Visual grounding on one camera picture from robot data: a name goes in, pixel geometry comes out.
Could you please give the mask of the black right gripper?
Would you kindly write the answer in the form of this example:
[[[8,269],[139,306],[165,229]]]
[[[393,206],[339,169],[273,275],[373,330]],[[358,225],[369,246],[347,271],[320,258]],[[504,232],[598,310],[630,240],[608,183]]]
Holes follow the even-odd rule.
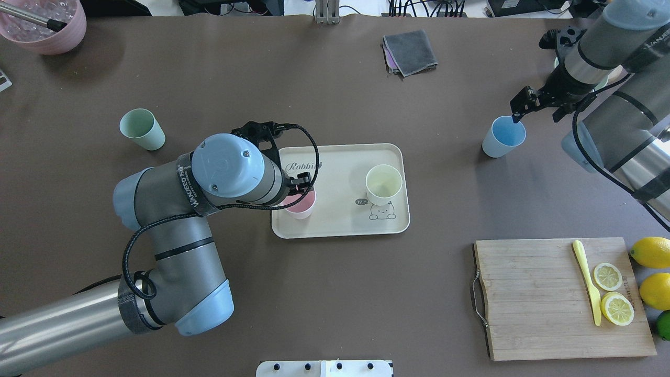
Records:
[[[531,86],[525,86],[510,100],[513,123],[519,123],[526,114],[548,107],[557,108],[552,118],[554,122],[558,122],[572,114],[577,103],[594,88],[595,84],[579,83],[572,78],[565,66],[568,53],[576,50],[584,33],[586,29],[567,26],[563,29],[550,29],[543,34],[538,46],[545,50],[555,50],[559,66],[551,72],[542,88],[534,90]]]

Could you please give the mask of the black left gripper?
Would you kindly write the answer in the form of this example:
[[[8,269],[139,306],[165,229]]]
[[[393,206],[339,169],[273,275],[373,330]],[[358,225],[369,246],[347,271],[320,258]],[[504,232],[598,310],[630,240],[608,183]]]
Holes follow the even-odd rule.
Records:
[[[246,139],[254,144],[265,157],[275,164],[282,177],[283,188],[280,190],[280,193],[287,196],[313,191],[311,173],[300,173],[294,178],[288,176],[281,167],[282,161],[275,139],[282,136],[283,131],[292,129],[293,126],[293,124],[280,124],[274,121],[264,123],[249,121],[244,126],[231,131],[232,135]]]

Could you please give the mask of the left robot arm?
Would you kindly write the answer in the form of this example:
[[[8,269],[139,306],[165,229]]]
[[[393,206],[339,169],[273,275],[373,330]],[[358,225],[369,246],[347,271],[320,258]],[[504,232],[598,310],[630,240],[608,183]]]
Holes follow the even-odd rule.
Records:
[[[234,310],[207,217],[228,208],[280,210],[306,198],[317,174],[283,169],[275,139],[297,124],[250,121],[117,184],[113,205],[133,234],[119,276],[61,301],[2,319],[2,376],[174,324],[209,331]]]

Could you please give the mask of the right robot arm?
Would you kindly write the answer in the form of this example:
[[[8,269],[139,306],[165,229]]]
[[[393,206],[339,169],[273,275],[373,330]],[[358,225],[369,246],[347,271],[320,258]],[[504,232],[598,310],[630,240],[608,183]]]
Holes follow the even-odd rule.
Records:
[[[510,101],[517,123],[553,108],[572,115],[563,150],[643,205],[668,228],[668,1],[613,1],[588,29],[551,29],[539,41],[558,65],[542,88],[524,87]]]

